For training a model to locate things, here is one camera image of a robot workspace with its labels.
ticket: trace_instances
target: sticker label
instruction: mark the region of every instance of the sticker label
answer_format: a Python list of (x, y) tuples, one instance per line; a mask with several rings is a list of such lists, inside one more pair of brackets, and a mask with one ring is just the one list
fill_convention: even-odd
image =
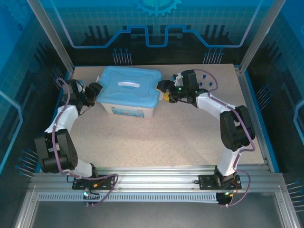
[(122, 108), (115, 108), (111, 107), (112, 113), (117, 115), (129, 115), (129, 116), (136, 116), (136, 117), (144, 117), (143, 110), (129, 110), (129, 109), (122, 109)]

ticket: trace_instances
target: beige tabletop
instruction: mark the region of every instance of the beige tabletop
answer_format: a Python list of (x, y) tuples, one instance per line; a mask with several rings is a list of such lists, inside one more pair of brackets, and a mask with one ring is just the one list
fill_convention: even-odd
[[(132, 66), (159, 70), (163, 79), (187, 69), (201, 68), (212, 73), (219, 88), (217, 98), (245, 105), (232, 64)], [(94, 82), (104, 66), (76, 67), (74, 79)], [(202, 74), (197, 73), (202, 81)], [(210, 77), (204, 84), (213, 82)], [(152, 119), (111, 115), (96, 104), (78, 117), (71, 130), (78, 156), (96, 167), (153, 167), (178, 165), (216, 165), (224, 145), (219, 121), (190, 104), (159, 101)], [(246, 152), (240, 163), (264, 163), (257, 140), (255, 152)]]

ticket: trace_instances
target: blue plastic lid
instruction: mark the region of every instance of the blue plastic lid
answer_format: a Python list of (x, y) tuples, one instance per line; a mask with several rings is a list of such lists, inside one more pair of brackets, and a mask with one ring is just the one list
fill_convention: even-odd
[(107, 66), (99, 84), (103, 89), (97, 102), (132, 107), (154, 108), (160, 92), (156, 90), (162, 74), (157, 70)]

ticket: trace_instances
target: lid handle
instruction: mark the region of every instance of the lid handle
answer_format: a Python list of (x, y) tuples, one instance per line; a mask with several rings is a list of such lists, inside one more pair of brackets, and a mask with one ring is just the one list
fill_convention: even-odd
[(140, 86), (138, 83), (134, 83), (134, 82), (119, 82), (118, 85), (119, 86), (131, 86), (131, 87), (136, 87), (136, 88), (138, 88)]

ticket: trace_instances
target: blue plastic storage box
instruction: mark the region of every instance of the blue plastic storage box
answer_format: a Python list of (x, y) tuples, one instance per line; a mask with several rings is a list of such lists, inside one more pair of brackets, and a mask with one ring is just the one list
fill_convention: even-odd
[(157, 70), (107, 66), (99, 79), (103, 89), (96, 100), (110, 114), (152, 118), (161, 79)]

